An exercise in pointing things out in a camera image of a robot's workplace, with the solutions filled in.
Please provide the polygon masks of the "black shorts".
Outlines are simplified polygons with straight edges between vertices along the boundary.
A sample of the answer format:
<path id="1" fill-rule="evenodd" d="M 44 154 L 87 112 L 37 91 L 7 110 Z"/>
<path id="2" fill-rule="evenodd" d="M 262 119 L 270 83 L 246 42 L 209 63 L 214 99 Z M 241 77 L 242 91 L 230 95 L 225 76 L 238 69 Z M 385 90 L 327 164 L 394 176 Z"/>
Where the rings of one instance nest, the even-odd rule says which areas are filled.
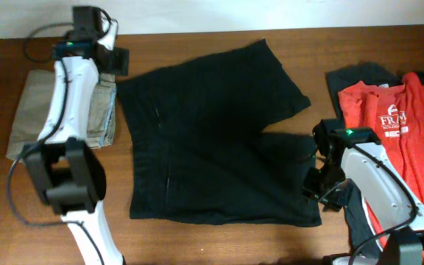
<path id="1" fill-rule="evenodd" d="M 308 108 L 265 40 L 120 82 L 132 139 L 131 219 L 321 225 L 302 186 L 314 139 L 267 132 Z"/>

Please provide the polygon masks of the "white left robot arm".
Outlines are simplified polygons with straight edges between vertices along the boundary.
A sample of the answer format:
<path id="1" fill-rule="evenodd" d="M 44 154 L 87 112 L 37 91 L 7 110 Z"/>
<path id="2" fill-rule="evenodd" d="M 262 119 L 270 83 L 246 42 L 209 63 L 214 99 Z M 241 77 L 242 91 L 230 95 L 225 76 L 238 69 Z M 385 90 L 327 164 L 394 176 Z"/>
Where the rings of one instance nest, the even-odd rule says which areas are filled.
<path id="1" fill-rule="evenodd" d="M 71 231 L 86 264 L 124 264 L 107 224 L 105 170 L 86 143 L 94 88 L 101 74 L 125 76 L 129 52 L 115 46 L 117 20 L 95 6 L 74 6 L 71 30 L 52 47 L 55 81 L 37 141 L 16 158 L 44 205 Z"/>

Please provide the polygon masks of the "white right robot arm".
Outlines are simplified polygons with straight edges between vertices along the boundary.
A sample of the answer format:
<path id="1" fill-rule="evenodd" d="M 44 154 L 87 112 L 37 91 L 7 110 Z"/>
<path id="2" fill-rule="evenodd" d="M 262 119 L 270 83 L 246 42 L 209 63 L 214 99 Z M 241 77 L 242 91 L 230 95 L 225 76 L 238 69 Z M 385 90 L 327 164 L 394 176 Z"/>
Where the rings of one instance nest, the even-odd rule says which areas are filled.
<path id="1" fill-rule="evenodd" d="M 324 164 L 308 170 L 303 195 L 339 211 L 345 204 L 339 189 L 352 180 L 383 228 L 351 254 L 328 255 L 323 263 L 422 264 L 424 204 L 396 172 L 375 132 L 323 119 L 312 134 Z"/>

